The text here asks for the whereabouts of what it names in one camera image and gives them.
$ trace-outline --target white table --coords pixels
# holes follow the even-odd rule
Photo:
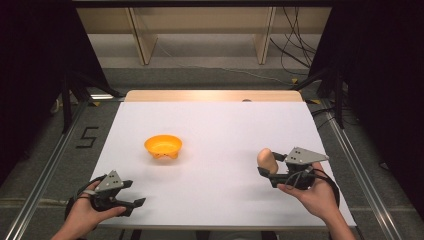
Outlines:
[[[182,140],[177,159],[158,160],[148,154],[144,141],[158,134]],[[101,225],[208,230],[325,227],[295,198],[272,188],[258,174],[256,156],[262,148],[289,153],[294,146],[325,153],[304,102],[121,103],[93,178],[115,169],[123,180],[134,181],[118,194],[119,200],[147,200],[130,217]],[[322,165],[333,177],[328,162]],[[355,226],[343,195],[340,209],[348,225]]]

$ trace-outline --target metal rail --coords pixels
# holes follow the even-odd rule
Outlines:
[[[324,108],[329,108],[331,106],[331,104],[326,99],[323,99],[322,103]],[[364,192],[365,197],[367,198],[368,203],[370,204],[370,207],[373,210],[381,229],[383,230],[384,235],[387,239],[402,239],[399,230],[396,228],[391,214],[387,210],[385,204],[378,195],[373,183],[368,177],[368,174],[365,171],[365,168],[362,166],[362,163],[359,160],[355,149],[350,143],[346,132],[338,127],[338,124],[333,120],[333,116],[331,115],[331,113],[327,113],[327,118],[330,121],[331,127],[337,137],[337,140],[339,141],[340,146],[342,147],[348,159],[348,162],[356,176],[356,179],[358,180],[359,185],[361,186],[362,191]]]
[[[80,104],[78,105],[73,116],[74,121],[72,121],[72,124],[69,127],[68,131],[62,133],[58,143],[56,144],[55,149],[53,150],[52,155],[50,156],[46,166],[43,169],[43,172],[38,178],[37,183],[35,184],[28,198],[26,199],[24,206],[22,207],[18,216],[13,221],[9,233],[6,237],[7,240],[21,239],[22,235],[24,234],[32,216],[34,215],[35,210],[37,209],[38,202],[41,199],[44,191],[46,190],[48,183],[50,182],[50,179],[57,168],[57,165],[59,164],[59,160],[63,155],[63,152],[69,142],[70,137],[72,136],[75,125],[87,105],[87,102],[80,102]]]

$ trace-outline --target human hand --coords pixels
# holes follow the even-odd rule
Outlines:
[[[312,166],[314,169],[323,170],[318,162],[313,163]],[[315,171],[315,174],[325,177],[319,171]],[[339,212],[332,188],[322,179],[315,178],[308,190],[299,190],[285,184],[278,184],[277,187],[297,198],[312,215],[321,219],[331,218],[333,214]]]
[[[87,189],[94,190],[99,183],[100,181],[96,181],[88,186]],[[53,236],[52,240],[70,240],[84,237],[100,222],[116,217],[125,212],[125,210],[125,207],[115,207],[103,212],[98,212],[91,206],[90,195],[83,193],[75,201],[65,223]]]

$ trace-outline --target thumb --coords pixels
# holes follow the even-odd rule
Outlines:
[[[302,191],[301,190],[299,190],[297,188],[290,188],[290,189],[288,189],[287,188],[287,185],[285,185],[285,184],[278,184],[277,187],[281,191],[283,191],[283,192],[285,192],[285,193],[287,193],[289,195],[292,195],[295,198],[299,198],[300,195],[302,194]]]
[[[106,211],[99,212],[100,219],[101,219],[101,221],[104,221],[106,219],[116,217],[119,214],[125,212],[125,210],[127,210],[126,207],[114,207],[114,208],[108,209]]]

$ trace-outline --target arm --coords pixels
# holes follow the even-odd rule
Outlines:
[[[313,167],[322,170],[320,163],[314,163]],[[334,240],[355,239],[337,207],[333,190],[324,180],[316,178],[314,184],[308,190],[288,188],[284,184],[279,184],[278,188],[297,198],[312,215],[321,218]]]
[[[87,187],[94,188],[100,181]],[[89,195],[83,193],[74,203],[65,223],[51,240],[72,240],[85,237],[100,222],[118,216],[125,211],[125,207],[111,208],[104,212],[97,212],[91,206]]]

